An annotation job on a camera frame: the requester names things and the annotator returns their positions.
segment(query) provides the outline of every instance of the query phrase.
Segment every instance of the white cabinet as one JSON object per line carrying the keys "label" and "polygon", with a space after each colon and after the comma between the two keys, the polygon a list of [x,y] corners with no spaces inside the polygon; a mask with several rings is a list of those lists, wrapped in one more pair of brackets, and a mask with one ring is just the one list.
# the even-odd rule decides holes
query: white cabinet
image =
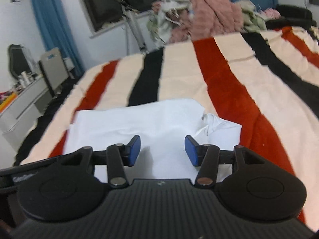
{"label": "white cabinet", "polygon": [[16,152],[7,142],[7,140],[0,135],[0,169],[12,166],[15,161],[15,154]]}
{"label": "white cabinet", "polygon": [[[41,116],[51,97],[48,95],[48,88],[43,78],[39,78],[29,85],[19,96],[0,113],[0,131],[2,138],[11,146],[13,152],[17,152],[28,131],[35,120]],[[3,157],[12,153],[10,148],[1,148],[0,162]]]}

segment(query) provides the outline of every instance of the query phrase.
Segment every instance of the black stripe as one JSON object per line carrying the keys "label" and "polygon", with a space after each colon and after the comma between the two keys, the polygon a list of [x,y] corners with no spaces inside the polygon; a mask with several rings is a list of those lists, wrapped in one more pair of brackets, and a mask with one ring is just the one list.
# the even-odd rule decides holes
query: black stripe
{"label": "black stripe", "polygon": [[128,106],[157,101],[162,61],[163,48],[145,56],[144,68],[132,89]]}
{"label": "black stripe", "polygon": [[303,81],[291,71],[288,66],[276,57],[259,33],[247,33],[242,34],[242,36],[255,51],[255,56],[259,62],[268,66],[319,118],[319,87]]}
{"label": "black stripe", "polygon": [[40,141],[42,135],[51,123],[55,113],[64,103],[65,99],[70,94],[74,85],[78,81],[79,78],[73,80],[68,78],[65,82],[62,83],[61,93],[54,97],[52,101],[50,101],[44,114],[38,118],[36,128],[33,129],[24,139],[16,155],[16,161],[13,164],[14,166],[19,165],[24,159],[26,159],[29,156],[30,151]]}
{"label": "black stripe", "polygon": [[317,37],[315,36],[314,32],[311,29],[307,29],[308,34],[311,36],[311,38],[313,40],[316,40],[318,45],[319,45],[319,40],[317,39]]}

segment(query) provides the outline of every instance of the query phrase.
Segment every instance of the white cloth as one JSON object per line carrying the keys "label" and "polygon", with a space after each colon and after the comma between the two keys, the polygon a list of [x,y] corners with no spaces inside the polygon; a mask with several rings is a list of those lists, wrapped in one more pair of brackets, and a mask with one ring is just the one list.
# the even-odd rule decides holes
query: white cloth
{"label": "white cloth", "polygon": [[161,9],[157,14],[158,21],[158,36],[160,40],[156,41],[157,46],[166,44],[171,37],[172,29],[175,24],[169,21],[166,17],[166,13],[170,10],[176,9],[189,9],[192,10],[192,4],[190,0],[161,0]]}
{"label": "white cloth", "polygon": [[[106,111],[79,111],[70,126],[64,153],[83,146],[105,150],[116,143],[127,144],[134,135],[141,137],[141,151],[134,167],[126,168],[134,178],[195,180],[198,169],[192,166],[184,148],[186,135],[199,144],[210,143],[233,150],[239,143],[241,125],[205,114],[205,108],[192,99],[155,102]],[[229,166],[221,175],[229,174]],[[95,176],[107,181],[105,166],[96,167]]]}

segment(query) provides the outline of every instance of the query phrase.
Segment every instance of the bed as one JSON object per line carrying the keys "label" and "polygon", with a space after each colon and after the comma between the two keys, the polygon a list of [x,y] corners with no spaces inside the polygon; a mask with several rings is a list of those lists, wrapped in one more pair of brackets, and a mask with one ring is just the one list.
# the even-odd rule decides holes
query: bed
{"label": "bed", "polygon": [[304,29],[171,44],[93,67],[71,87],[28,135],[16,164],[61,155],[77,111],[192,98],[241,124],[241,145],[305,184],[299,219],[319,229],[319,45]]}

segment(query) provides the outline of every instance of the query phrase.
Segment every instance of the black ribbed surface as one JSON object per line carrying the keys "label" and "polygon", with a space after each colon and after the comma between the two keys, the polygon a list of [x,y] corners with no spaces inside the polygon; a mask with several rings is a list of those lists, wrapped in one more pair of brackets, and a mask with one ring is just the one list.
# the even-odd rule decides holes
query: black ribbed surface
{"label": "black ribbed surface", "polygon": [[312,232],[297,219],[253,223],[228,212],[209,190],[189,180],[135,180],[113,190],[102,205],[78,220],[48,224],[28,220],[12,232],[17,239],[299,239]]}

